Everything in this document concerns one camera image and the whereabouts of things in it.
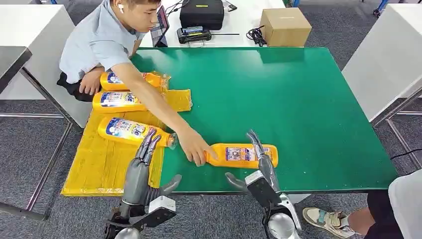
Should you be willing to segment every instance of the black shorts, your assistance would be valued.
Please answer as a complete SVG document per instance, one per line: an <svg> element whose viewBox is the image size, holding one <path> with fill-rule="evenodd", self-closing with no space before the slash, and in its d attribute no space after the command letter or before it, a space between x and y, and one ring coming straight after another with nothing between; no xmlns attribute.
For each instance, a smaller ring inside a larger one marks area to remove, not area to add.
<svg viewBox="0 0 422 239"><path fill-rule="evenodd" d="M59 80L57 81L57 84L59 86L63 86L70 95L75 97L76 100L84 101L84 102L92 102L94 95L79 93L79 86L81 86L81 80L73 84L69 84L66 80L67 80L67 75L64 72L62 72L60 74Z"/></svg>
<svg viewBox="0 0 422 239"><path fill-rule="evenodd" d="M367 202L375 224L369 228L365 239L403 239L387 190L368 193Z"/></svg>

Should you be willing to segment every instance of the detergent bottle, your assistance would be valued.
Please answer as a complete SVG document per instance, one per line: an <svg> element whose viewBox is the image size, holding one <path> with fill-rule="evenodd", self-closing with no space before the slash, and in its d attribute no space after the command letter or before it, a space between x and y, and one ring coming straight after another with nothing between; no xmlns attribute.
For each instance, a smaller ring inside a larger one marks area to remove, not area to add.
<svg viewBox="0 0 422 239"><path fill-rule="evenodd" d="M147 110L145 105L129 91L98 92L93 98L93 109L100 113Z"/></svg>
<svg viewBox="0 0 422 239"><path fill-rule="evenodd" d="M163 86L165 79L154 73L142 73L144 79L153 87ZM100 77L101 86L107 91L125 91L129 90L126 85L113 73L104 72Z"/></svg>
<svg viewBox="0 0 422 239"><path fill-rule="evenodd" d="M274 167L278 164L278 152L274 145L263 144L264 152ZM216 143L211 148L217 153L214 159L207 153L207 163L217 167L258 168L258 157L251 143Z"/></svg>
<svg viewBox="0 0 422 239"><path fill-rule="evenodd" d="M116 117L104 117L98 126L98 134L105 139L139 146L152 127L157 129L155 135L161 135L161 139L158 141L157 146L169 148L176 147L177 136L175 133L169 134L152 125Z"/></svg>

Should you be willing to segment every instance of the light blue shirt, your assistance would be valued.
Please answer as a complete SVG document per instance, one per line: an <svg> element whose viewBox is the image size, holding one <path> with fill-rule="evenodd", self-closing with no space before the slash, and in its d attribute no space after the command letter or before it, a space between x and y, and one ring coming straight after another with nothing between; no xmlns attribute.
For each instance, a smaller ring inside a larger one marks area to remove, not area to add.
<svg viewBox="0 0 422 239"><path fill-rule="evenodd" d="M60 70L72 84L96 66L104 66L107 71L114 65L130 62L135 41L144 35L124 28L109 0L103 0L70 34L60 59Z"/></svg>

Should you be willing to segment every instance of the man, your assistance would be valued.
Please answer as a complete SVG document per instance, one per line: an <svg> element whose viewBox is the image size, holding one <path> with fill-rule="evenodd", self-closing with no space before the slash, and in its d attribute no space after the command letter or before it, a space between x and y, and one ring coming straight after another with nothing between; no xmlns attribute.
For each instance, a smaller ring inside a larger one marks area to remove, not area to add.
<svg viewBox="0 0 422 239"><path fill-rule="evenodd" d="M131 63L142 37L157 23L160 0L104 0L70 34L60 59L58 85L81 101L92 101L100 75L112 70L158 119L176 132L189 161L205 164L204 151L216 153L165 102Z"/></svg>
<svg viewBox="0 0 422 239"><path fill-rule="evenodd" d="M368 193L368 207L345 216L318 208L303 209L304 219L340 238L422 238L422 169L395 179L387 191Z"/></svg>

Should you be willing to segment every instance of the robotic hand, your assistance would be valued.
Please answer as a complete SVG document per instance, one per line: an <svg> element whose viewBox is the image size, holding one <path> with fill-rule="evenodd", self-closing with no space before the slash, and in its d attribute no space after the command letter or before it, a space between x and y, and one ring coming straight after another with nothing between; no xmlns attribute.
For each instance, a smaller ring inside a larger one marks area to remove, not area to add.
<svg viewBox="0 0 422 239"><path fill-rule="evenodd" d="M165 196L177 188L182 176L175 175L160 188L148 185L152 154L161 139L161 135L153 138L155 133L153 128L148 132L129 163L121 204L105 220L104 239L138 239L145 226L156 227L176 215L175 201Z"/></svg>
<svg viewBox="0 0 422 239"><path fill-rule="evenodd" d="M261 141L253 130L246 135L258 156L259 170L248 175L245 181L237 179L232 173L226 173L227 181L236 189L252 194L264 208L262 224L267 238L269 229L277 239L300 239L297 231L301 231L302 227L298 214L289 197L280 191L270 157L264 153Z"/></svg>

